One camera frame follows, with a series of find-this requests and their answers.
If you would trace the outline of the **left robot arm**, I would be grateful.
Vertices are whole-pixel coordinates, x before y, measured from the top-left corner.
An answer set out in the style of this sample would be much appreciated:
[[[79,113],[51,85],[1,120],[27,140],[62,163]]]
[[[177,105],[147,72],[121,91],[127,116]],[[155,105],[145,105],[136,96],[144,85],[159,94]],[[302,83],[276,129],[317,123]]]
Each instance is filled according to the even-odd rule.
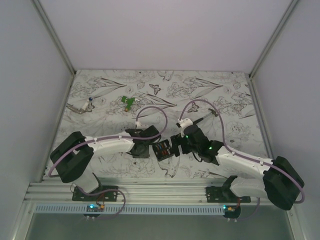
[[[154,125],[100,137],[84,136],[80,131],[73,132],[50,154],[53,166],[48,176],[56,170],[63,183],[75,184],[89,200],[96,201],[102,195],[102,188],[98,177],[89,170],[92,158],[117,153],[139,156],[160,137],[161,133]]]

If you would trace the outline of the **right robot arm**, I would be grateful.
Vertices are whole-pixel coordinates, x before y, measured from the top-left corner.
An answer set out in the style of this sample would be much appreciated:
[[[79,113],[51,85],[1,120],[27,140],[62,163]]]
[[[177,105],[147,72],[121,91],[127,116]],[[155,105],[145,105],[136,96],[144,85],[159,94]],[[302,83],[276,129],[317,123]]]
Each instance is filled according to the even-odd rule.
[[[265,198],[288,211],[302,195],[304,181],[282,156],[259,158],[233,151],[221,141],[208,139],[197,125],[186,127],[170,139],[175,155],[193,153],[202,162],[225,169],[227,179],[221,195],[226,202],[240,197]]]

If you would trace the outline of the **black fuse box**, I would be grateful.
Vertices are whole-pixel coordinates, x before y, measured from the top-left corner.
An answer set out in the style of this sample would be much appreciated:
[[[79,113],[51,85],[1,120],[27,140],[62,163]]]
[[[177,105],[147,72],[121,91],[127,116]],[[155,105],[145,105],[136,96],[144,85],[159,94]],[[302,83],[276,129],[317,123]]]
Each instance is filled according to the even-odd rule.
[[[166,160],[174,155],[174,151],[168,139],[153,144],[152,150],[158,162]]]

